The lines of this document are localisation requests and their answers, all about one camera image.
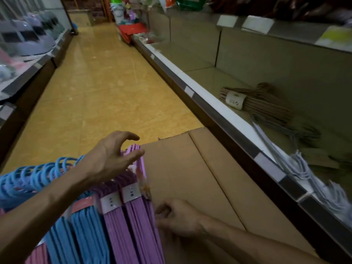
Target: pink paper label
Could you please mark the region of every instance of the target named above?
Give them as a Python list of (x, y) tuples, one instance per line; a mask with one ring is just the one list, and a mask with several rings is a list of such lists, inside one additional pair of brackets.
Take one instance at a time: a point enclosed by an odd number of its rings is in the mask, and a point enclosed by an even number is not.
[(80, 211), (81, 209), (84, 209), (86, 207), (90, 207), (92, 205), (94, 205), (93, 195), (86, 197), (86, 198), (83, 198), (81, 200), (78, 200), (77, 202), (73, 203), (73, 205), (72, 205), (72, 214), (77, 211)]

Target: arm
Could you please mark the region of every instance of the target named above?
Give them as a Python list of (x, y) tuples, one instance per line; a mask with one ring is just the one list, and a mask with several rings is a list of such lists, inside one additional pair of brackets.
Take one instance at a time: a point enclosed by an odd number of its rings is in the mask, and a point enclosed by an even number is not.
[(209, 239), (240, 263), (250, 264), (324, 264), (300, 249), (232, 227), (207, 216), (187, 201), (166, 199), (156, 209), (159, 228), (186, 237)]
[(124, 171), (144, 154), (120, 155), (125, 140), (139, 140), (130, 132), (114, 132), (102, 139), (74, 168), (43, 191), (0, 218), (0, 259), (24, 263), (34, 247), (77, 197), (90, 187)]

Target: forearm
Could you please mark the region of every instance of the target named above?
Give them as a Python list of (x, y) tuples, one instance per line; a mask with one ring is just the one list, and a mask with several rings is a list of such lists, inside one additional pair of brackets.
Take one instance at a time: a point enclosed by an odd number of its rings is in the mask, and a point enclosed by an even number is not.
[(234, 228), (208, 216), (202, 219), (201, 229), (205, 238), (217, 244), (240, 263), (326, 263), (300, 249)]
[(0, 218), (0, 259), (23, 263), (56, 220), (89, 187), (72, 168), (43, 191)]

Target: person's left hand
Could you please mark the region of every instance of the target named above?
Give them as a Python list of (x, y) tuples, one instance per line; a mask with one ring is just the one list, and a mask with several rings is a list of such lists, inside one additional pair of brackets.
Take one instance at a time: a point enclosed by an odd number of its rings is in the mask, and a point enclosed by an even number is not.
[(90, 186), (117, 177), (130, 164), (144, 155), (144, 150), (133, 150), (128, 155), (122, 156), (121, 146), (126, 140), (138, 141), (139, 137), (131, 132), (115, 131), (109, 134), (101, 139), (73, 170), (79, 170)]

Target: shiny floor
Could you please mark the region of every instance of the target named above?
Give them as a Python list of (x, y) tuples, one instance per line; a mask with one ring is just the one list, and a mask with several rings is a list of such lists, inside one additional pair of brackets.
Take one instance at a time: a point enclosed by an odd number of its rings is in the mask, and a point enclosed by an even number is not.
[(202, 127), (143, 56), (118, 39), (113, 24), (79, 31), (2, 173), (86, 154), (115, 130), (135, 132), (145, 144)]

